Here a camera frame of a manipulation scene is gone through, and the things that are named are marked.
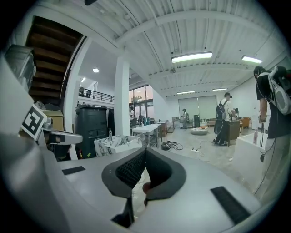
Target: marble-patterned box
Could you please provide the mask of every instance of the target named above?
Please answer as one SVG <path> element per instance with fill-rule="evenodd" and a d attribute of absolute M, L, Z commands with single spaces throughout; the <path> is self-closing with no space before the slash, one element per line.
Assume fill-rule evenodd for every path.
<path fill-rule="evenodd" d="M 109 137 L 95 140 L 94 145 L 97 157 L 142 147 L 141 137 L 122 135 L 112 136 L 112 141 L 109 141 Z"/>

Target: black t-shirt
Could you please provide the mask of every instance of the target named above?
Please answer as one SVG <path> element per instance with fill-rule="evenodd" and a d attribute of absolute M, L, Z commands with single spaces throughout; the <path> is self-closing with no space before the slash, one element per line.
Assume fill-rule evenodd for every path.
<path fill-rule="evenodd" d="M 268 74 L 262 75 L 257 78 L 256 80 L 256 96 L 257 99 L 260 100 L 262 98 L 266 98 L 268 101 L 272 98 L 271 96 L 271 89 L 268 79 Z M 290 127 L 291 127 L 291 114 L 283 115 L 274 104 L 271 102 L 270 104 L 270 111 L 271 111 L 271 118 L 269 123 L 268 129 L 268 138 L 275 138 L 290 134 Z"/>

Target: gray storage bin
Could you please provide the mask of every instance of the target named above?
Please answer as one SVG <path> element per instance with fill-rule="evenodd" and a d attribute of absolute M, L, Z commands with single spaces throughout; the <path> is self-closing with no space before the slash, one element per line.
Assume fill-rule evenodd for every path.
<path fill-rule="evenodd" d="M 33 49 L 29 47 L 11 45 L 5 54 L 5 58 L 18 82 L 27 92 L 36 72 L 32 51 Z"/>
<path fill-rule="evenodd" d="M 80 104 L 76 108 L 76 133 L 83 141 L 76 145 L 83 158 L 96 157 L 94 140 L 108 137 L 106 108 Z"/>

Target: black pants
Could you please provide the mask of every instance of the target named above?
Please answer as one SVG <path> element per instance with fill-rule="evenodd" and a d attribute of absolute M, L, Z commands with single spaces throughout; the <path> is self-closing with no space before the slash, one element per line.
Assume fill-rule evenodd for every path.
<path fill-rule="evenodd" d="M 219 144 L 223 144 L 226 139 L 226 133 L 227 133 L 227 124 L 228 122 L 225 120 L 222 120 L 222 128 L 220 133 L 217 135 L 217 138 L 215 139 L 215 142 L 219 142 Z"/>

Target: ceiling light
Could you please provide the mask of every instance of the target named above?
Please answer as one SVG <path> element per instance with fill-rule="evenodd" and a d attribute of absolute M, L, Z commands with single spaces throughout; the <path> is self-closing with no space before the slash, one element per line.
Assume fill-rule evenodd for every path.
<path fill-rule="evenodd" d="M 227 88 L 218 88 L 218 89 L 212 89 L 212 91 L 225 91 Z"/>
<path fill-rule="evenodd" d="M 252 57 L 248 57 L 248 56 L 243 56 L 243 57 L 242 57 L 242 60 L 243 60 L 243 61 L 251 61 L 251 62 L 259 63 L 259 64 L 262 62 L 262 61 L 259 60 L 259 59 L 252 58 Z"/>
<path fill-rule="evenodd" d="M 177 95 L 190 94 L 190 93 L 194 93 L 194 92 L 195 91 L 178 92 Z"/>
<path fill-rule="evenodd" d="M 187 54 L 187 55 L 172 57 L 172 63 L 193 60 L 193 59 L 200 59 L 200 58 L 210 58 L 210 57 L 212 57 L 212 52 Z"/>

